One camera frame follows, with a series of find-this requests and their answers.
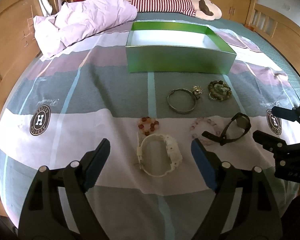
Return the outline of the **silver metal bangle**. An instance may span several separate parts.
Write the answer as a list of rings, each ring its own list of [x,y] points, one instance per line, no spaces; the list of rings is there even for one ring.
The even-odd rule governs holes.
[[[175,113],[190,114],[197,105],[197,98],[194,92],[185,88],[177,88],[168,94],[167,104]]]

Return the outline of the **green cardboard box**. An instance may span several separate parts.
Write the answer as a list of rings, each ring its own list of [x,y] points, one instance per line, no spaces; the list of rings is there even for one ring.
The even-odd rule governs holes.
[[[228,74],[237,54],[206,25],[140,21],[132,24],[126,56],[130,73]]]

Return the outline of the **wooden headboard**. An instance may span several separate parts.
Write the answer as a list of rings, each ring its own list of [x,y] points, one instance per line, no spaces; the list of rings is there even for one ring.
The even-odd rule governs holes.
[[[33,17],[39,0],[0,0],[0,113],[19,77],[39,53]]]

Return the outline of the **wooden footboard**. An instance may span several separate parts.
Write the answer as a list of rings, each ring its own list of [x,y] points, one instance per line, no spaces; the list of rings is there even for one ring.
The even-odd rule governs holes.
[[[300,27],[283,14],[255,4],[248,23],[270,43],[300,75]]]

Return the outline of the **striped plush dog toy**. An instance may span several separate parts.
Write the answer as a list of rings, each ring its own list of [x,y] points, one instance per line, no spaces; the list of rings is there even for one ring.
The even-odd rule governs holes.
[[[206,21],[222,17],[221,9],[210,0],[127,0],[138,12],[169,12]]]

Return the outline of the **pink crumpled duvet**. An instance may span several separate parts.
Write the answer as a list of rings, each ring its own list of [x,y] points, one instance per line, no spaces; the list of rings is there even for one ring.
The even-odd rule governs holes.
[[[64,3],[51,16],[34,16],[34,37],[45,58],[87,37],[135,20],[137,8],[127,0]]]

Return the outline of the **black wrist watch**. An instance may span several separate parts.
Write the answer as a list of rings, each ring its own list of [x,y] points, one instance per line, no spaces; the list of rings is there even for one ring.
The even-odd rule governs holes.
[[[213,142],[224,146],[232,142],[236,142],[244,137],[251,129],[251,121],[249,116],[243,113],[235,114],[230,122],[219,133],[212,134],[204,131],[202,136]]]

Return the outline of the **plaid pink grey bedsheet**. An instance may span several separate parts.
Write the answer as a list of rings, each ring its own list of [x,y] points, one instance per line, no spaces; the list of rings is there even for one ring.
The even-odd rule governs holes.
[[[87,199],[112,239],[190,239],[204,219],[214,192],[191,154],[191,142],[204,131],[219,133],[238,112],[251,130],[279,137],[282,122],[274,106],[300,104],[288,75],[250,39],[218,29],[236,52],[228,74],[130,73],[124,24],[86,38],[48,60],[38,60],[10,94],[0,119],[0,196],[14,225],[31,182],[41,166],[63,168],[110,142],[110,155]],[[185,88],[197,98],[190,114],[167,104],[168,94]],[[168,134],[177,140],[182,163],[154,178],[140,170],[139,139]],[[265,173],[283,214],[298,183],[277,179],[272,155],[255,143],[252,132],[224,146],[202,139],[222,161]]]

